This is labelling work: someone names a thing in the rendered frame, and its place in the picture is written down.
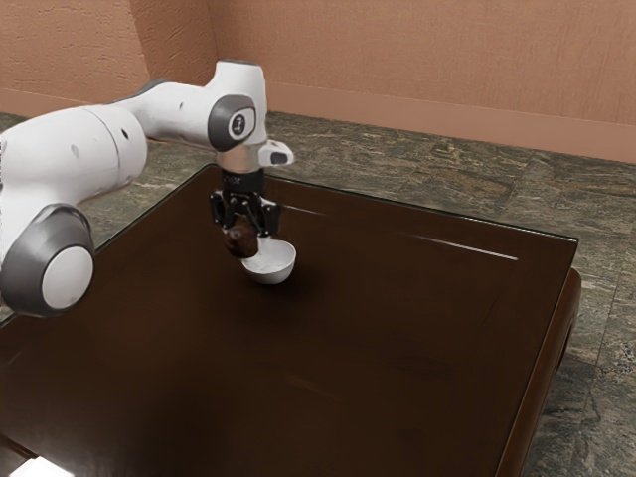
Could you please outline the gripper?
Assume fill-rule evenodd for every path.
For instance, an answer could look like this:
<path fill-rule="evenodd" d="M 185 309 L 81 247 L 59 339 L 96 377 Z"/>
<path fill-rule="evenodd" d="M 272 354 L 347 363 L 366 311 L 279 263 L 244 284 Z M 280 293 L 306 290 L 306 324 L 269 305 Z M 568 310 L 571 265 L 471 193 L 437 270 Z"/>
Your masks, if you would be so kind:
<path fill-rule="evenodd" d="M 232 228 L 239 215 L 239 195 L 252 195 L 242 201 L 244 214 L 254 227 L 259 238 L 268 238 L 278 233 L 280 206 L 262 197 L 264 173 L 222 171 L 223 191 L 210 194 L 209 204 L 213 220 L 224 232 Z"/>

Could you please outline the dark brown round fruit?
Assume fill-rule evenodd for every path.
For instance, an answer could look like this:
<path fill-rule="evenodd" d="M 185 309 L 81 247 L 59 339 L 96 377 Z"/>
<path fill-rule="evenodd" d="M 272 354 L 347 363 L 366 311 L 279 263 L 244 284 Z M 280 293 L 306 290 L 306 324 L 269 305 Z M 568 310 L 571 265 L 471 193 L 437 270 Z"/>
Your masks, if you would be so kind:
<path fill-rule="evenodd" d="M 236 218 L 235 223 L 225 230 L 224 241 L 230 255 L 236 258 L 251 258 L 258 253 L 257 232 L 246 217 Z"/>

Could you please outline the white bowl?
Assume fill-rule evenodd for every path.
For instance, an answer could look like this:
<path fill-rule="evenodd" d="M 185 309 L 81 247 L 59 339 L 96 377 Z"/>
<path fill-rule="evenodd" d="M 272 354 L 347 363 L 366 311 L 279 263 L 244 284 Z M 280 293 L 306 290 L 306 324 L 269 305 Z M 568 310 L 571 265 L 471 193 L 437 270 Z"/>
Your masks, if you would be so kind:
<path fill-rule="evenodd" d="M 256 255 L 242 259 L 241 264 L 256 283 L 276 285 L 291 275 L 295 260 L 296 248 L 290 242 L 260 238 Z"/>

